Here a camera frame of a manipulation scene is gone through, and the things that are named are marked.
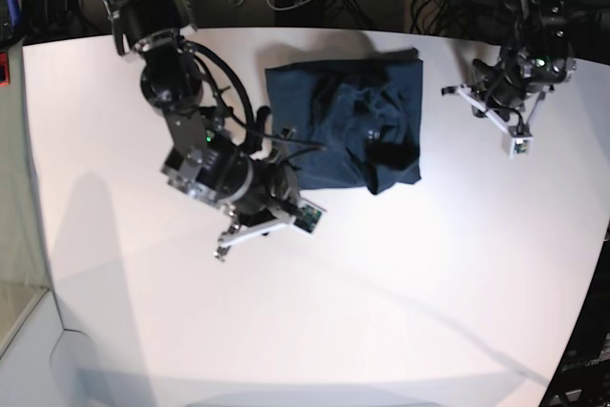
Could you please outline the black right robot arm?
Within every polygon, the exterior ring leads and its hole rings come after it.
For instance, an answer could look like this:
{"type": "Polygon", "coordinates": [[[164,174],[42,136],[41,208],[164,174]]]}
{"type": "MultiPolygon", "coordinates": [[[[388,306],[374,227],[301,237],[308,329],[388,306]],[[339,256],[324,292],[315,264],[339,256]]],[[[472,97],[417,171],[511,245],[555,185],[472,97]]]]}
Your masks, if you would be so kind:
{"type": "Polygon", "coordinates": [[[234,70],[185,37],[190,21],[178,0],[102,2],[117,53],[145,62],[140,89],[173,141],[162,167],[169,185],[231,219],[215,257],[285,228],[312,233],[320,211],[299,194],[292,132],[266,131],[270,107],[255,110],[234,70]]]}

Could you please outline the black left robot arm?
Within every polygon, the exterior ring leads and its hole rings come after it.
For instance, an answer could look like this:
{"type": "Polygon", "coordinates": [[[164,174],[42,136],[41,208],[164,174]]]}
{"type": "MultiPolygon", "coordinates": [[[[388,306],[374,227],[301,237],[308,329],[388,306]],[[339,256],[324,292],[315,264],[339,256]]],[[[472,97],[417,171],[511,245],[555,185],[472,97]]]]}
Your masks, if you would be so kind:
{"type": "Polygon", "coordinates": [[[472,62],[473,82],[446,87],[443,95],[461,96],[474,115],[492,121],[508,139],[523,143],[532,137],[534,115],[523,116],[525,102],[569,81],[577,62],[568,38],[563,0],[502,0],[511,23],[490,66],[472,62]]]}

